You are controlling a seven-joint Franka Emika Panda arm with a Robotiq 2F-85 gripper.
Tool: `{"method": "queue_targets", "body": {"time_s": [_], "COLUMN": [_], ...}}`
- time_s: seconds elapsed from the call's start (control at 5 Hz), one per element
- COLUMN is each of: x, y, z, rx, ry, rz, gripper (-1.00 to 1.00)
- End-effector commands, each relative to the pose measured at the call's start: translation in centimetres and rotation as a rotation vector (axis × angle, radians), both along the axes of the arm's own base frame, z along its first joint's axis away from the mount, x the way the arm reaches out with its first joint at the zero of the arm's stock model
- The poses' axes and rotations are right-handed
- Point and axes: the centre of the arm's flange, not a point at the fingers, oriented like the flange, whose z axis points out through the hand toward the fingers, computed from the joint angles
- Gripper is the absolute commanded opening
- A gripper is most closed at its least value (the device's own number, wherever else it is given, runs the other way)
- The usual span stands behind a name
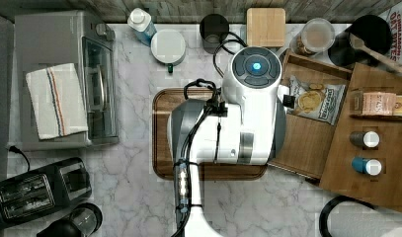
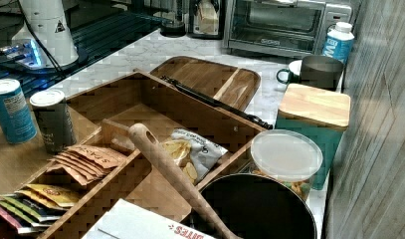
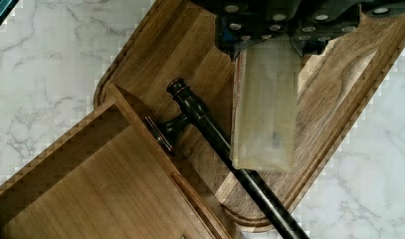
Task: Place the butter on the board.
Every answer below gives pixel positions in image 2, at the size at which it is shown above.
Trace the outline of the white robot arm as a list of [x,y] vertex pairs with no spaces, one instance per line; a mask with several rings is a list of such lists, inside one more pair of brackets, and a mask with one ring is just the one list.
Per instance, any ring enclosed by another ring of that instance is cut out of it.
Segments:
[[17,1],[23,26],[0,53],[33,74],[65,74],[78,69],[88,56],[74,43],[63,0]]

